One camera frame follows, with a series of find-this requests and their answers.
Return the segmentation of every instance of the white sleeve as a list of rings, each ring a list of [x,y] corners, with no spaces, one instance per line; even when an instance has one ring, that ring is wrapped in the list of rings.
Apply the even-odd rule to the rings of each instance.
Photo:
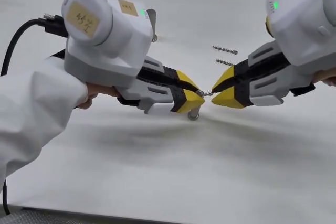
[[[5,178],[35,160],[60,134],[87,86],[50,57],[34,70],[0,77],[0,191]]]

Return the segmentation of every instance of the human hand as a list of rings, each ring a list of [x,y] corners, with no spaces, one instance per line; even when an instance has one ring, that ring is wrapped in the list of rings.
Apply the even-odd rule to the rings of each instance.
[[[317,72],[314,76],[313,83],[322,81],[328,86],[336,87],[336,68],[327,71]]]
[[[118,97],[119,94],[115,87],[109,88],[101,85],[96,85],[92,83],[87,83],[88,87],[88,100],[77,107],[83,110],[87,110],[91,107],[93,99],[97,97],[98,94],[107,94],[112,97]]]

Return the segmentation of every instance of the screw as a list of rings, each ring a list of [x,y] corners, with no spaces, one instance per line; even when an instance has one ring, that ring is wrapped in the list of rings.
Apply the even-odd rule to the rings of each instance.
[[[225,61],[225,60],[219,60],[219,59],[217,59],[216,62],[221,63],[221,64],[228,65],[228,66],[230,66],[230,67],[234,66],[234,64],[232,64],[232,63],[230,63],[230,62],[227,62],[227,61]]]
[[[237,55],[238,54],[238,51],[237,50],[229,50],[229,49],[226,49],[224,47],[219,47],[219,46],[212,46],[214,49],[217,49],[217,50],[220,50],[220,51],[224,51],[224,52],[229,52],[230,54],[234,54],[234,55]]]

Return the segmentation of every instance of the white tabletop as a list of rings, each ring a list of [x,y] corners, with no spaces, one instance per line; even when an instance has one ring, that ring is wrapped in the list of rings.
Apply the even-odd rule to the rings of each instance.
[[[211,89],[226,66],[271,41],[265,0],[143,0],[157,11],[149,56]],[[16,29],[62,0],[0,0],[0,52]],[[9,71],[64,40],[32,28]],[[214,51],[220,45],[238,56]],[[193,224],[311,224],[336,220],[336,90],[322,84],[282,106],[234,110],[210,102],[197,122],[155,118],[100,96],[8,179],[12,205]]]

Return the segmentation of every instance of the label sticker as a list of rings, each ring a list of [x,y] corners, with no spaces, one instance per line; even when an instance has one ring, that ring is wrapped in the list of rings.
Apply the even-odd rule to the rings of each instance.
[[[135,9],[135,5],[133,2],[129,2],[126,0],[118,0],[118,1],[122,13],[138,17],[138,12],[137,9]]]
[[[95,14],[76,1],[71,3],[66,20],[89,38],[93,37],[100,23]]]

